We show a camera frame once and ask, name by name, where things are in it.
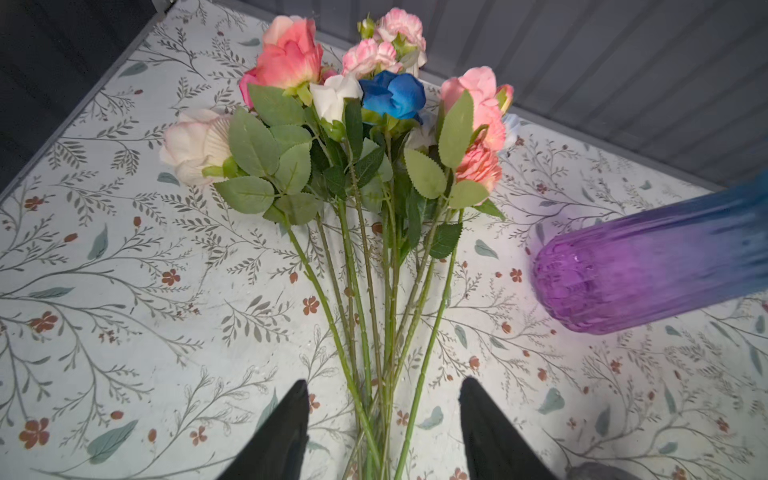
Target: green stem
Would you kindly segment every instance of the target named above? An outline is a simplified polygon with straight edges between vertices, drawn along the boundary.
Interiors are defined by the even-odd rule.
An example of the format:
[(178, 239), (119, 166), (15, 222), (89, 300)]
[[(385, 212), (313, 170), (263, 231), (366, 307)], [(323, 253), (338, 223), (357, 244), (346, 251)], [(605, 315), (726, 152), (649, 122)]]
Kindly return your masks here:
[[(458, 221), (461, 222), (464, 217), (464, 210), (458, 212)], [(408, 455), (408, 449), (411, 446), (411, 437), (413, 436), (413, 427), (416, 424), (416, 415), (419, 413), (419, 401), (422, 398), (422, 390), (424, 389), (424, 381), (426, 380), (427, 367), (429, 366), (429, 357), (432, 356), (432, 349), (435, 347), (435, 341), (437, 340), (437, 334), (440, 330), (440, 320), (442, 314), (445, 312), (445, 306), (450, 302), (451, 298), (451, 280), (453, 278), (453, 267), (456, 265), (456, 247), (453, 248), (451, 254), (451, 263), (448, 267), (448, 275), (445, 278), (445, 287), (442, 290), (442, 299), (440, 301), (440, 308), (435, 317), (435, 325), (432, 326), (432, 335), (429, 337), (429, 344), (427, 345), (427, 351), (424, 355), (424, 362), (422, 363), (422, 371), (419, 374), (419, 382), (416, 384), (416, 393), (413, 396), (413, 404), (411, 405), (410, 419), (408, 428), (406, 429), (406, 438), (402, 444), (402, 450), (400, 450), (400, 460), (397, 463), (397, 471), (395, 472), (395, 480), (400, 480), (402, 477), (402, 471), (406, 467), (406, 460)]]
[(373, 462), (376, 464), (377, 468), (381, 467), (381, 455), (379, 454), (379, 450), (376, 448), (376, 438), (373, 435), (373, 429), (371, 428), (371, 424), (368, 420), (368, 417), (366, 416), (366, 410), (365, 407), (362, 405), (362, 401), (360, 400), (360, 394), (357, 391), (357, 385), (355, 385), (355, 379), (352, 377), (352, 374), (349, 371), (349, 364), (347, 363), (346, 354), (344, 353), (344, 347), (341, 343), (341, 338), (339, 337), (339, 330), (336, 328), (336, 323), (333, 321), (333, 313), (331, 312), (331, 308), (328, 305), (328, 299), (326, 298), (326, 294), (323, 292), (323, 288), (320, 286), (320, 282), (317, 279), (317, 276), (315, 275), (314, 270), (312, 269), (312, 266), (310, 265), (310, 262), (306, 258), (306, 255), (304, 254), (304, 250), (301, 248), (301, 245), (299, 244), (299, 241), (296, 239), (296, 235), (293, 233), (293, 229), (291, 228), (290, 224), (288, 224), (287, 221), (284, 222), (284, 225), (286, 227), (286, 230), (288, 230), (288, 237), (290, 238), (291, 243), (293, 244), (293, 248), (296, 249), (296, 253), (299, 255), (299, 258), (301, 259), (302, 264), (304, 265), (304, 268), (306, 269), (306, 276), (310, 279), (310, 282), (315, 286), (315, 291), (317, 292), (317, 296), (320, 299), (320, 303), (323, 305), (323, 310), (325, 311), (326, 318), (328, 319), (328, 327), (331, 330), (331, 334), (333, 335), (333, 342), (336, 344), (336, 351), (339, 353), (339, 361), (341, 362), (341, 368), (344, 372), (344, 376), (346, 377), (346, 386), (349, 390), (349, 393), (352, 395), (352, 400), (355, 403), (355, 410), (357, 411), (357, 416), (360, 419), (360, 423), (362, 423), (362, 429), (366, 433), (366, 438), (368, 439), (368, 450), (370, 452), (370, 457), (372, 458)]

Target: table surface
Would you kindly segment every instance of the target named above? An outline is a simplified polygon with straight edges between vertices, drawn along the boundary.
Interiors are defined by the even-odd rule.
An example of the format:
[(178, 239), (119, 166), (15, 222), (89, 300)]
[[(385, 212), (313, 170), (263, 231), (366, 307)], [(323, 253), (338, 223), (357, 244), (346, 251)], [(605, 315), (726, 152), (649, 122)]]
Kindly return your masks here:
[[(302, 479), (340, 477), (352, 406), (287, 238), (157, 158), (180, 112), (241, 103), (265, 28), (181, 2), (3, 200), (4, 478), (215, 478), (298, 378), (312, 402)], [(598, 461), (640, 478), (764, 478), (764, 293), (598, 337), (549, 318), (528, 281), (555, 234), (706, 192), (528, 122), (502, 163), (508, 219), (468, 223), (416, 418), (427, 326), (400, 383), (395, 445), (418, 426), (406, 478), (467, 478), (468, 375), (560, 476)], [(314, 232), (302, 239), (322, 264)]]

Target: blue rose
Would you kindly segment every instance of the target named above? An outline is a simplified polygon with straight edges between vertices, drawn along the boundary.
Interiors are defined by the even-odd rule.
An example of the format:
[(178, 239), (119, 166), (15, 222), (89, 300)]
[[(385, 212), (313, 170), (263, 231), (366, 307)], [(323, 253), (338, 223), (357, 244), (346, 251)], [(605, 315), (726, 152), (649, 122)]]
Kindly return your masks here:
[(418, 119), (419, 110), (427, 102), (424, 85), (411, 74), (397, 75), (383, 71), (373, 80), (361, 80), (360, 87), (363, 108), (400, 120)]

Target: pink carnation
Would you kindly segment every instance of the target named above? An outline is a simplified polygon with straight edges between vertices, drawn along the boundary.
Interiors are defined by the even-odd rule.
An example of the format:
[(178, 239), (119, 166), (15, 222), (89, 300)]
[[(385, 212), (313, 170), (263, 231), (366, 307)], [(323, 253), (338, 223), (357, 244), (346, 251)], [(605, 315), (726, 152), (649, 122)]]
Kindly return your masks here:
[(354, 75), (359, 80), (377, 69), (397, 73), (402, 65), (397, 62), (396, 57), (397, 51), (391, 43), (377, 43), (373, 38), (368, 38), (344, 54), (342, 75)]
[(481, 184), (490, 194), (499, 180), (502, 168), (498, 164), (496, 152), (477, 142), (464, 155), (462, 163), (456, 168), (456, 183), (472, 180)]
[(275, 17), (264, 32), (264, 50), (256, 67), (240, 80), (240, 91), (249, 107), (253, 107), (248, 84), (291, 88), (305, 81), (320, 80), (323, 47), (315, 43), (315, 21), (301, 17)]
[(416, 15), (411, 15), (402, 8), (393, 8), (379, 20), (374, 38), (384, 41), (395, 41), (397, 34), (402, 34), (412, 45), (420, 51), (427, 49), (427, 41), (423, 36), (424, 27), (422, 21)]

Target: purple vase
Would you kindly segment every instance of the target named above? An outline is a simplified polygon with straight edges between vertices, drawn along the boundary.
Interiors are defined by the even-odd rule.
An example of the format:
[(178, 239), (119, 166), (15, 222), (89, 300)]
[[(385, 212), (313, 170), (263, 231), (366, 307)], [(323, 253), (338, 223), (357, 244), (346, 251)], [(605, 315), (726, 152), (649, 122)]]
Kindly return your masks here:
[(768, 172), (704, 197), (555, 237), (533, 267), (539, 302), (603, 334), (768, 288)]

